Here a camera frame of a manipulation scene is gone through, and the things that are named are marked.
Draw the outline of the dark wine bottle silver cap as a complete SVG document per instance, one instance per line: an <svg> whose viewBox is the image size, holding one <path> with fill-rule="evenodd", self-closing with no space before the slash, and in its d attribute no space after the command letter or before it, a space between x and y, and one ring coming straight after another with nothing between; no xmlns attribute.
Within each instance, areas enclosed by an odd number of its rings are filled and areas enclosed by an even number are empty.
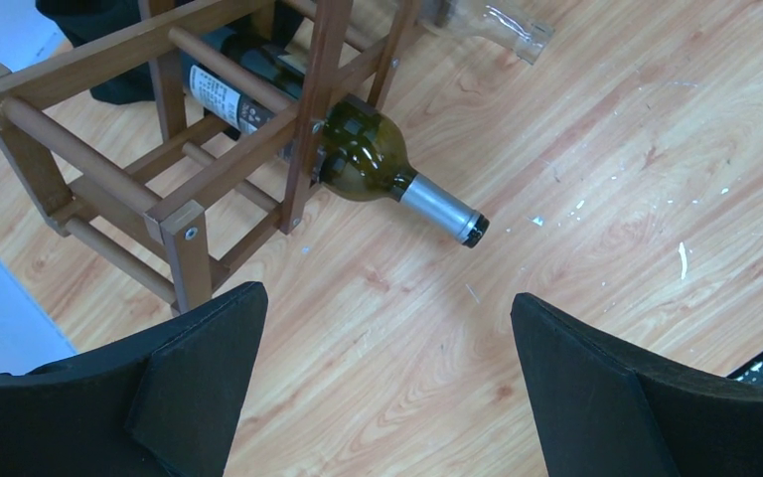
<svg viewBox="0 0 763 477"><path fill-rule="evenodd" d="M306 63L254 34L222 27L204 41L287 96L302 93ZM184 84L208 113L228 124L233 140L250 135L274 118L249 95L230 85L188 54L181 56ZM474 247L489 220L414 169L398 126L377 109L348 94L327 114L313 178L354 202L390 198L421 214L461 244Z"/></svg>

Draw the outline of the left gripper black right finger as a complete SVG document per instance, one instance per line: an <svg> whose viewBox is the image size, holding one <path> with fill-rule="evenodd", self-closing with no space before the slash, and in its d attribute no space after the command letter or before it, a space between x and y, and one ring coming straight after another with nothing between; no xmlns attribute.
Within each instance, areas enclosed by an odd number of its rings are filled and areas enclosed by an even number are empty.
<svg viewBox="0 0 763 477"><path fill-rule="evenodd" d="M541 298L511 310L551 476L763 476L763 387L712 375Z"/></svg>

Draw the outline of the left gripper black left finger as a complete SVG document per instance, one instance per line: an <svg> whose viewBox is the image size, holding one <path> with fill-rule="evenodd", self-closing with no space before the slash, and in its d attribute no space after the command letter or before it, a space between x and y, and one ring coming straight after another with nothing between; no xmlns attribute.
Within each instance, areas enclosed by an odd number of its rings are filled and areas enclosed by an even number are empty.
<svg viewBox="0 0 763 477"><path fill-rule="evenodd" d="M221 476L268 296L243 283L24 375L0 373L0 476Z"/></svg>

